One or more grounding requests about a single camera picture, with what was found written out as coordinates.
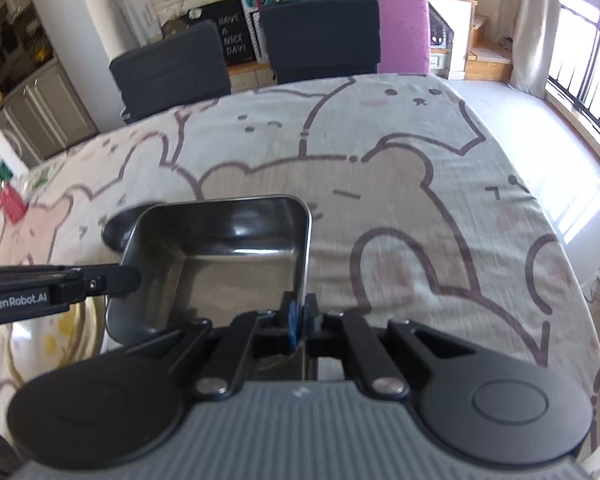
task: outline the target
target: gray ribbed surface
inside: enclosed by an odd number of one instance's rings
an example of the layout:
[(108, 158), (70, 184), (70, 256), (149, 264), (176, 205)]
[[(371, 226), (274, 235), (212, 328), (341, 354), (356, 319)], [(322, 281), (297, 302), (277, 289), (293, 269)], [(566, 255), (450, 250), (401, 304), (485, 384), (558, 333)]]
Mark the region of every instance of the gray ribbed surface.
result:
[(580, 480), (567, 461), (535, 472), (464, 464), (433, 446), (394, 402), (353, 383), (247, 383), (198, 405), (178, 433), (138, 462), (69, 473), (29, 463), (18, 480)]

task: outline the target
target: floor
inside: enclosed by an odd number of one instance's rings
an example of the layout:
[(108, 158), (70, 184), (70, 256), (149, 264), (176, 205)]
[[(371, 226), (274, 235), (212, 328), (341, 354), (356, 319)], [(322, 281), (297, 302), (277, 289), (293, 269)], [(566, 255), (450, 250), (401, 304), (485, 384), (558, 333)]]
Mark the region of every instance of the floor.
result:
[[(597, 158), (544, 101), (503, 83), (448, 83), (484, 121), (544, 207), (589, 298), (600, 268)], [(591, 313), (600, 338), (600, 301), (592, 302)]]

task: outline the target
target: dark gray chair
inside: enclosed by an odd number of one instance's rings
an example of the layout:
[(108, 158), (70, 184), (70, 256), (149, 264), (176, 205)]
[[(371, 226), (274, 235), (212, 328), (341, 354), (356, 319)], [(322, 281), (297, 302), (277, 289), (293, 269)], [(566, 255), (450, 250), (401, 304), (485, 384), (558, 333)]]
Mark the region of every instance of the dark gray chair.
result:
[(230, 94), (222, 52), (218, 27), (205, 20), (111, 61), (129, 116), (125, 121)]
[(260, 11), (260, 25), (278, 83), (378, 70), (378, 0), (272, 4)]

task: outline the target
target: chalkboard sign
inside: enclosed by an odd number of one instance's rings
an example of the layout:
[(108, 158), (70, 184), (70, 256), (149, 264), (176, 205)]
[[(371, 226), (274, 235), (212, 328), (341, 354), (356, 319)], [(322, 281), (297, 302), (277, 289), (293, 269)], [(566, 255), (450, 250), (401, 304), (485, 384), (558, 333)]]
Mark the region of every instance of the chalkboard sign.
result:
[(235, 65), (256, 59), (251, 43), (251, 35), (244, 19), (240, 0), (224, 0), (200, 7), (202, 14), (189, 23), (212, 20), (218, 26), (224, 60), (227, 65)]

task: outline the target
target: metal screw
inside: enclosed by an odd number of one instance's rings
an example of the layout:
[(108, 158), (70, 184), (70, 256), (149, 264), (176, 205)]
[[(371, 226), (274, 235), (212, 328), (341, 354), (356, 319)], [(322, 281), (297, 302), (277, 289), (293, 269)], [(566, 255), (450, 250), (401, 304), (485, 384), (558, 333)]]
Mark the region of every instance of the metal screw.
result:
[(376, 394), (394, 396), (404, 391), (404, 383), (395, 377), (378, 377), (371, 383)]
[(229, 385), (220, 377), (205, 377), (196, 383), (196, 390), (202, 395), (224, 394)]

